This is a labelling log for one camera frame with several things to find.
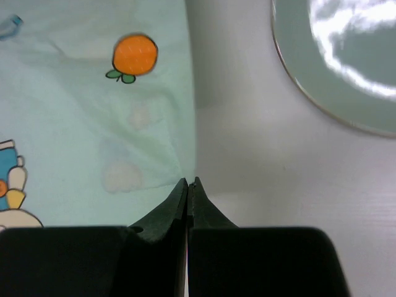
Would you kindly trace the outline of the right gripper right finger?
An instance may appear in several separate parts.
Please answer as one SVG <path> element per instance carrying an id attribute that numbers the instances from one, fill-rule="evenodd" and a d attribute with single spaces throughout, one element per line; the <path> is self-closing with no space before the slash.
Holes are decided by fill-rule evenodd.
<path id="1" fill-rule="evenodd" d="M 320 229 L 239 227 L 200 179 L 187 199 L 190 296 L 349 296 L 337 252 Z"/>

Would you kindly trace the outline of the green cartoon print placemat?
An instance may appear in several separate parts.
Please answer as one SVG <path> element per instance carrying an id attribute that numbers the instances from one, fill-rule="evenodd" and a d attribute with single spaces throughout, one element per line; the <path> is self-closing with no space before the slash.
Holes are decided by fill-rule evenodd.
<path id="1" fill-rule="evenodd" d="M 184 1 L 1 2 L 1 229 L 128 225 L 196 167 Z"/>

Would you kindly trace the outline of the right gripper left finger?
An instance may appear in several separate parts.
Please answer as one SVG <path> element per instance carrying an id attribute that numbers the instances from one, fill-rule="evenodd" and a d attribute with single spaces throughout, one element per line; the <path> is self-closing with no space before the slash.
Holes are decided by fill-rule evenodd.
<path id="1" fill-rule="evenodd" d="M 129 226 L 1 232 L 2 296 L 182 296 L 186 200 L 181 179 Z"/>

